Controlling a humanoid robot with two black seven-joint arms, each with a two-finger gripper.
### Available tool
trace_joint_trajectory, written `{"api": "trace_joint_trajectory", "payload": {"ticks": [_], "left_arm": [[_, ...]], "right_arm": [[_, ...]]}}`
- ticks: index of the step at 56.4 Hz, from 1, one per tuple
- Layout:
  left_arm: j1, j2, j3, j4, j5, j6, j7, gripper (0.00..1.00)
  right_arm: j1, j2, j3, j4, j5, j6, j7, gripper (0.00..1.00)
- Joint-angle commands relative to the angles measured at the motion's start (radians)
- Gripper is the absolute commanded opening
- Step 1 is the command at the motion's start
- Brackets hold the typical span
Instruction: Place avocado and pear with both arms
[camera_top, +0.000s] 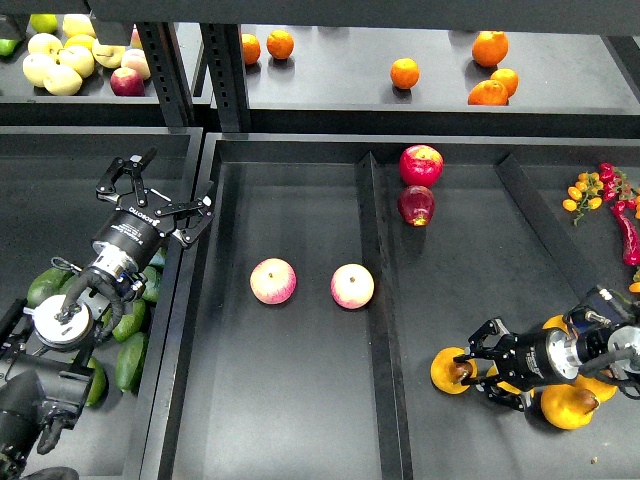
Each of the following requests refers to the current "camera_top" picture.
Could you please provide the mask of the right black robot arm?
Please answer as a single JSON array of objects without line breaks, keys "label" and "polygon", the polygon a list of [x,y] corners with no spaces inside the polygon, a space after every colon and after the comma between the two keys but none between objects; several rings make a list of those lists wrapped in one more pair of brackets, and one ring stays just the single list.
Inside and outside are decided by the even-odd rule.
[{"label": "right black robot arm", "polygon": [[582,375],[626,394],[639,389],[639,304],[596,286],[560,317],[562,325],[514,333],[501,318],[486,321],[453,357],[456,364],[491,362],[497,372],[463,379],[491,401],[527,410],[532,392],[552,385],[573,385]]}]

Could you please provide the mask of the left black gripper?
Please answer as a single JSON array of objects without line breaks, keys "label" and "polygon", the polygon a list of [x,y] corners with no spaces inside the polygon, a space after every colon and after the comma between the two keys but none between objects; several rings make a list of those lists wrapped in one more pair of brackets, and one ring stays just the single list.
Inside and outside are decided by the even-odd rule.
[{"label": "left black gripper", "polygon": [[[111,217],[92,239],[97,254],[117,248],[136,268],[145,268],[166,238],[173,237],[189,249],[213,220],[214,183],[195,199],[172,200],[159,192],[145,191],[142,173],[157,155],[151,147],[143,155],[128,160],[116,157],[95,187],[96,198],[116,204]],[[118,193],[122,176],[130,180],[130,191]]]}]

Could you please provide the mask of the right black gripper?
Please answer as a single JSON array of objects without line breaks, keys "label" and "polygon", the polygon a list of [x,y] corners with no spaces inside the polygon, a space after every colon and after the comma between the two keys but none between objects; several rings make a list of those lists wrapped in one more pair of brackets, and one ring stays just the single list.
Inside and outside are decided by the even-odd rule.
[{"label": "right black gripper", "polygon": [[475,359],[494,360],[502,379],[481,378],[476,389],[490,401],[515,411],[525,411],[533,402],[532,390],[518,388],[572,384],[581,365],[575,341],[560,328],[515,335],[501,317],[485,321],[468,338],[468,348],[453,361]]}]

